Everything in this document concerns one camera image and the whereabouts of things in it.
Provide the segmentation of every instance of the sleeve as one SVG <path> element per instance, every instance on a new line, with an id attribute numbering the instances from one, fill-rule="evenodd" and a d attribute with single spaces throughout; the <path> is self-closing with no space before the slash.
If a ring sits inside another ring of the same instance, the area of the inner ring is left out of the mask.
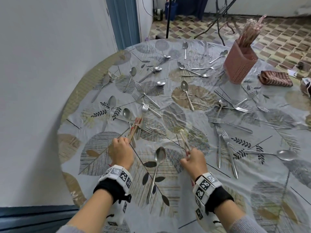
<path id="1" fill-rule="evenodd" d="M 64 225 L 56 233 L 85 233 L 75 227 Z"/>
<path id="2" fill-rule="evenodd" d="M 267 233 L 255 220 L 245 215 L 233 223 L 228 233 Z"/>

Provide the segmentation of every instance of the cable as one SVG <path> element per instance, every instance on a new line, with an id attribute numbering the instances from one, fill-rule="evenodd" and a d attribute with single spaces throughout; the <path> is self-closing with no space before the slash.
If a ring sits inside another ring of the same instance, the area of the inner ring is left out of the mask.
<path id="1" fill-rule="evenodd" d="M 144 7 L 144 9 L 145 9 L 145 11 L 146 11 L 146 8 L 145 8 L 145 5 L 144 5 L 144 0 L 142 0 L 142 6 Z"/>

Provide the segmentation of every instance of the tiled floor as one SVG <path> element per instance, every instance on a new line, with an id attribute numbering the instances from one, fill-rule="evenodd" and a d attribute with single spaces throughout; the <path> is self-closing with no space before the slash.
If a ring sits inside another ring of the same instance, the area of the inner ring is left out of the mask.
<path id="1" fill-rule="evenodd" d="M 233 18 L 238 28 L 236 29 L 234 24 L 229 22 L 235 31 L 234 34 L 227 25 L 220 30 L 226 46 L 232 46 L 234 40 L 239 37 L 246 20 L 251 17 L 234 16 Z M 176 16 L 175 20 L 170 22 L 169 38 L 193 39 L 194 36 L 206 30 L 208 23 L 212 20 L 213 17 L 203 17 L 203 20 L 198 20 L 194 16 Z M 299 61 L 303 61 L 305 68 L 300 70 L 297 76 L 311 77 L 311 18 L 266 18 L 264 22 L 264 29 L 253 44 L 258 57 L 281 71 L 292 69 Z M 224 23 L 225 19 L 220 22 L 220 27 Z M 153 22 L 149 38 L 154 39 L 158 34 L 165 37 L 166 25 L 166 20 Z M 196 39 L 222 44 L 216 24 Z"/>

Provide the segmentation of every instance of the bundle of chopsticks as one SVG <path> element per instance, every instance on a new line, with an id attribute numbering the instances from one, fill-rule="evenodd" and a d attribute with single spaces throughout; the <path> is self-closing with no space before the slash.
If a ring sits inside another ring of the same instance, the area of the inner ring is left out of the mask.
<path id="1" fill-rule="evenodd" d="M 252 42 L 258 37 L 263 28 L 263 19 L 266 15 L 260 17 L 258 21 L 254 19 L 248 19 L 244 26 L 242 33 L 240 34 L 237 44 L 240 48 L 250 47 Z"/>

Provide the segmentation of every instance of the blue bucket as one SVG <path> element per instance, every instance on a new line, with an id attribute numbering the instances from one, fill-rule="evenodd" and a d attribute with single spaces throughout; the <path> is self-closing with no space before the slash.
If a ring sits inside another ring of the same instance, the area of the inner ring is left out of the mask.
<path id="1" fill-rule="evenodd" d="M 173 21 L 175 19 L 177 7 L 178 7 L 178 3 L 172 2 L 171 16 L 170 16 L 169 20 Z M 167 19 L 168 13 L 169 13 L 169 3 L 167 2 L 167 3 L 165 3 L 165 19 Z"/>

